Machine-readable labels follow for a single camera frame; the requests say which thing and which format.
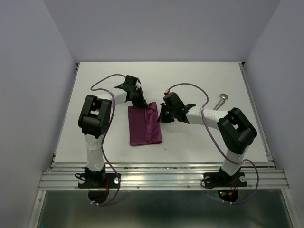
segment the white table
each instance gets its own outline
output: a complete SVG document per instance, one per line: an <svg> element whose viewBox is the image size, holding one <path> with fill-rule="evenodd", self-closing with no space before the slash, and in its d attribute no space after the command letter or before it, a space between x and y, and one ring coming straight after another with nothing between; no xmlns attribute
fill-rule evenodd
<svg viewBox="0 0 304 228"><path fill-rule="evenodd" d="M257 122L246 91L238 63L224 62L82 62L76 76L68 106L55 163L86 162L86 144L81 129L77 125L81 108L90 87L111 74L124 74L139 77L147 102L156 102L158 111L163 102L163 93L171 85L188 82L205 89L212 109L219 101L219 94L229 96L220 110L240 108L258 131ZM124 79L112 77L100 84L100 88L111 90ZM184 104L195 103L201 106L204 94L187 85L172 89ZM222 162L204 126L186 123L161 123L162 143L131 147L129 145L129 124L127 107L131 102L116 107L114 120L105 140L104 149L111 162L119 163L207 163ZM219 131L211 129L222 150L226 150ZM253 162L267 162L266 150L260 133L248 149L245 158Z"/></svg>

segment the silver spoon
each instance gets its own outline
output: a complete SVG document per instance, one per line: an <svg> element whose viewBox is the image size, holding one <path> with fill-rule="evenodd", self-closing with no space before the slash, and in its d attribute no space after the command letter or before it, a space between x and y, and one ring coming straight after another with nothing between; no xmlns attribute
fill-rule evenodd
<svg viewBox="0 0 304 228"><path fill-rule="evenodd" d="M225 100L228 99L228 95L227 94L220 94L220 101L217 103L217 105L213 108L213 110L218 110L221 106L224 105Z"/></svg>

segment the wall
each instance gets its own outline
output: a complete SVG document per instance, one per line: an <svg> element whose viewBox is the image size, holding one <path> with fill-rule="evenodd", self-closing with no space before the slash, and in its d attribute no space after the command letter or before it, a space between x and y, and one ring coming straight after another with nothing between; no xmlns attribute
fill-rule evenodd
<svg viewBox="0 0 304 228"><path fill-rule="evenodd" d="M304 1L283 0L246 62L267 140L304 218Z"/></svg>
<svg viewBox="0 0 304 228"><path fill-rule="evenodd" d="M75 62L40 0L2 0L0 34L0 221L22 228L51 163Z"/></svg>
<svg viewBox="0 0 304 228"><path fill-rule="evenodd" d="M44 0L79 61L244 61L279 0Z"/></svg>

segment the purple cloth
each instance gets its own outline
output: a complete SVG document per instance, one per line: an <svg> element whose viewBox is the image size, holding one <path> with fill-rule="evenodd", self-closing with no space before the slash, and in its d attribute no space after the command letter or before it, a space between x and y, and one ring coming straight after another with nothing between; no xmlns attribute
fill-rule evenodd
<svg viewBox="0 0 304 228"><path fill-rule="evenodd" d="M155 102L150 103L147 108L128 107L128 115L131 146L160 144L162 142Z"/></svg>

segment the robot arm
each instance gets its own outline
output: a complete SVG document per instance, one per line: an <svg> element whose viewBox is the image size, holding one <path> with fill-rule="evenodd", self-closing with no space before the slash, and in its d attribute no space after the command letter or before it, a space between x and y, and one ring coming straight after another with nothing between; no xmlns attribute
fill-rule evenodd
<svg viewBox="0 0 304 228"><path fill-rule="evenodd" d="M165 103L161 104L159 122L171 123L174 119L187 124L201 124L202 108L195 104L185 105L176 93L165 94ZM230 111L203 110L205 123L208 127L220 131L227 146L226 157L220 170L219 179L222 186L231 185L236 181L244 155L257 136L257 131L238 108Z"/></svg>
<svg viewBox="0 0 304 228"><path fill-rule="evenodd" d="M147 107L138 78L126 76L125 82L116 86L111 93L115 105L132 101L135 107ZM100 184L105 180L105 162L101 151L103 138L110 127L112 95L88 95L78 120L78 126L85 135L87 163L85 177L89 183Z"/></svg>

